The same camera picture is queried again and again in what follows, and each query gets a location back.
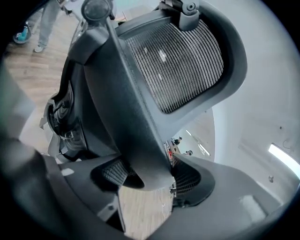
metal bracket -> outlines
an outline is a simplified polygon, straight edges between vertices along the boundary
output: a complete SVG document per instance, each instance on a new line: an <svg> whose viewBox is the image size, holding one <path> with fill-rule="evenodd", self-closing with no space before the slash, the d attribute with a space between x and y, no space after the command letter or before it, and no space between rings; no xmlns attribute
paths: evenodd
<svg viewBox="0 0 300 240"><path fill-rule="evenodd" d="M182 31L191 31L199 23L199 0L161 0L159 9L173 8L180 12L178 27Z"/></svg>

person's leg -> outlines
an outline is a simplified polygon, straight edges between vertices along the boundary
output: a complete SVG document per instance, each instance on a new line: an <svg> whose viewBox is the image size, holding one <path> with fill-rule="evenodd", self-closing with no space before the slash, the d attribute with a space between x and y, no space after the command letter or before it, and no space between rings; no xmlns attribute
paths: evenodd
<svg viewBox="0 0 300 240"><path fill-rule="evenodd" d="M59 11L60 7L55 0L50 0L44 7L38 40L38 46L42 48L41 50L43 50L48 44L49 36L52 32L53 25Z"/></svg>

fluorescent light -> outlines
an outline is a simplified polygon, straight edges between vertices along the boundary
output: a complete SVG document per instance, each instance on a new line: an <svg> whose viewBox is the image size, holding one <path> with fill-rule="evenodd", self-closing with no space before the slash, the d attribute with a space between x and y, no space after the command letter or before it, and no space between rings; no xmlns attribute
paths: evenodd
<svg viewBox="0 0 300 240"><path fill-rule="evenodd" d="M199 148L203 149L208 156L210 156L210 153L201 144L198 144L198 146Z"/></svg>
<svg viewBox="0 0 300 240"><path fill-rule="evenodd" d="M192 137L192 134L191 134L189 131L186 130L186 132L187 132L188 134L190 134L190 136Z"/></svg>
<svg viewBox="0 0 300 240"><path fill-rule="evenodd" d="M279 147L271 144L269 152L277 157L281 162L283 162L289 169L291 169L294 174L300 179L300 165L292 159L290 155L282 151Z"/></svg>

gray pants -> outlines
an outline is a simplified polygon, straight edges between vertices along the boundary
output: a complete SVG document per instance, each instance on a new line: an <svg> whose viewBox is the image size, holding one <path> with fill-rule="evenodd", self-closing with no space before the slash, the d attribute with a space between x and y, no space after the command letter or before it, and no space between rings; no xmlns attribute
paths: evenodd
<svg viewBox="0 0 300 240"><path fill-rule="evenodd" d="M38 45L46 47L49 41L49 36L52 32L53 25L60 12L60 6L56 0L49 0L43 9Z"/></svg>

shoe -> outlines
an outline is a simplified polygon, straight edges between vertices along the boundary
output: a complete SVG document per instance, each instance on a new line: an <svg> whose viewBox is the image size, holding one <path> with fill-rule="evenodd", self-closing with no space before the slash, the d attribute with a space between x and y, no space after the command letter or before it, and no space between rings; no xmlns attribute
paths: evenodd
<svg viewBox="0 0 300 240"><path fill-rule="evenodd" d="M43 51L44 50L44 47L41 47L41 46L39 46L39 45L37 45L37 47L34 49L34 51L36 52L36 53L40 53L41 51Z"/></svg>

